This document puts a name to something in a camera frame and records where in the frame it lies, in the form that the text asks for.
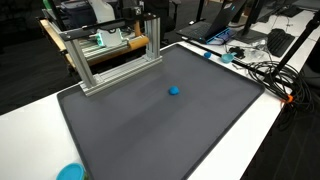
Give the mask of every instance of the floor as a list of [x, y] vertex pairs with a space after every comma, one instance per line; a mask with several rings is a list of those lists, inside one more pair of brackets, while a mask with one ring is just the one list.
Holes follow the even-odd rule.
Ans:
[[[177, 28], [195, 20], [198, 0], [181, 0]], [[204, 7], [203, 17], [212, 22], [220, 9], [217, 3]], [[27, 105], [75, 84], [54, 45], [39, 36], [21, 35], [20, 44], [8, 44], [0, 55], [0, 115]], [[175, 32], [166, 34], [170, 43], [180, 41]], [[300, 113], [284, 132], [272, 128], [244, 173], [243, 180], [320, 179], [320, 107], [311, 114]]]

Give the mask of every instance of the white desk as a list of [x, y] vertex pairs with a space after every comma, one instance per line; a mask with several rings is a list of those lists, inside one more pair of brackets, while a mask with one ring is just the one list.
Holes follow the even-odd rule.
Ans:
[[[289, 27], [288, 32], [299, 35], [311, 17], [310, 12], [299, 14], [291, 20], [290, 23], [294, 26]], [[257, 24], [254, 29], [268, 33], [273, 20], [274, 17], [267, 24]], [[285, 28], [286, 24], [287, 19], [279, 17], [275, 27]], [[317, 29], [311, 38], [316, 40], [319, 36], [320, 31]], [[180, 44], [201, 55], [204, 53], [185, 42]], [[307, 40], [289, 64], [300, 70], [314, 45], [314, 41]], [[223, 47], [208, 47], [224, 53]], [[211, 57], [211, 60], [222, 64], [217, 57]], [[245, 75], [244, 70], [235, 70], [231, 64], [222, 65]], [[269, 92], [262, 94], [189, 179], [239, 179], [280, 110], [280, 101], [277, 98]], [[54, 180], [65, 165], [81, 163], [56, 94], [0, 116], [0, 143], [0, 179]]]

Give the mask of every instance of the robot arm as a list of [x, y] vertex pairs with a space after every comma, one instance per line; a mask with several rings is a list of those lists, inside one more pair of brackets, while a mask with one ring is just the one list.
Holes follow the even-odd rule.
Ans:
[[[110, 4], [103, 0], [89, 0], [98, 23], [115, 20], [114, 11]], [[117, 46], [122, 43], [122, 37], [119, 29], [113, 31], [97, 30], [97, 41], [99, 46]]]

